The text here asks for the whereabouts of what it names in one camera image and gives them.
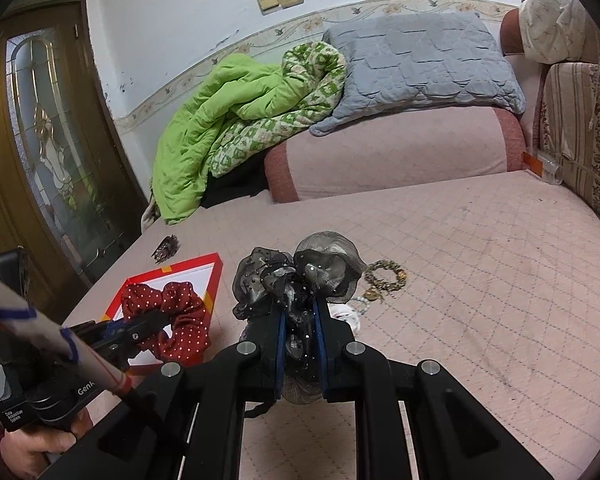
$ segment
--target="clear glass bottle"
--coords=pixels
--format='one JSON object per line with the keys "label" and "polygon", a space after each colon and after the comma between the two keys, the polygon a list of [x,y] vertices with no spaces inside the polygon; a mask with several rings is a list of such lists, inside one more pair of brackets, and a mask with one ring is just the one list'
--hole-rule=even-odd
{"label": "clear glass bottle", "polygon": [[546,152],[527,148],[523,162],[544,182],[559,186],[562,183],[562,166]]}

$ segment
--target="metal screw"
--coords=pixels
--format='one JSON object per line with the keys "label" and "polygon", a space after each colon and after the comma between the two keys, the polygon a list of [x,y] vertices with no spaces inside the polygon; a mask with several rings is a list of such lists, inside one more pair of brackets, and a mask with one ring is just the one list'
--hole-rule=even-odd
{"label": "metal screw", "polygon": [[360,355],[366,350],[366,346],[360,341],[352,341],[350,343],[347,343],[347,346],[345,346],[345,348],[347,349],[347,352],[353,355]]}
{"label": "metal screw", "polygon": [[165,363],[160,368],[160,373],[165,377],[173,377],[180,373],[180,365],[178,363]]}
{"label": "metal screw", "polygon": [[238,343],[238,346],[235,348],[238,351],[238,354],[249,355],[253,354],[256,351],[256,343],[252,343],[251,341],[243,341]]}
{"label": "metal screw", "polygon": [[431,359],[427,359],[426,361],[422,362],[420,368],[422,368],[422,371],[426,374],[435,375],[440,371],[440,363]]}

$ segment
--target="decorative wallpaper border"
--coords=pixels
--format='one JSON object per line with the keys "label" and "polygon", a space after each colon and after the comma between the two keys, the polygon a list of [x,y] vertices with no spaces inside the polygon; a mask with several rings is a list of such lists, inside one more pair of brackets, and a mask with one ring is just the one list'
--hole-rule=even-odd
{"label": "decorative wallpaper border", "polygon": [[311,12],[266,28],[237,41],[191,66],[147,98],[127,117],[115,120],[118,134],[123,135],[147,120],[169,102],[191,92],[202,83],[222,58],[233,52],[249,54],[261,62],[276,62],[282,53],[296,44],[318,41],[336,23],[365,18],[414,12],[475,12],[483,21],[499,23],[515,6],[489,0],[366,0],[354,4]]}

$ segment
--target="black hair clip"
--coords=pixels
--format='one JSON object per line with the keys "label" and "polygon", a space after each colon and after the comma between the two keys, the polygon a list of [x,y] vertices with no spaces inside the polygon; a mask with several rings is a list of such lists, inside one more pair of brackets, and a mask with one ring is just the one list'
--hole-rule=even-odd
{"label": "black hair clip", "polygon": [[164,260],[168,260],[177,253],[179,248],[180,243],[176,235],[170,235],[160,242],[160,245],[158,245],[152,256],[156,263],[161,264]]}

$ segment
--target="white crumpled fabric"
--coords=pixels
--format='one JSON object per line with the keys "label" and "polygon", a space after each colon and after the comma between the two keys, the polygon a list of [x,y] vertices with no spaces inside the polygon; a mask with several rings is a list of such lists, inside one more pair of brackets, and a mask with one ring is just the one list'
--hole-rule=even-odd
{"label": "white crumpled fabric", "polygon": [[355,308],[346,303],[328,303],[328,306],[331,317],[349,323],[354,337],[360,333],[360,316]]}
{"label": "white crumpled fabric", "polygon": [[538,63],[582,56],[587,11],[578,0],[522,0],[520,34],[525,56]]}

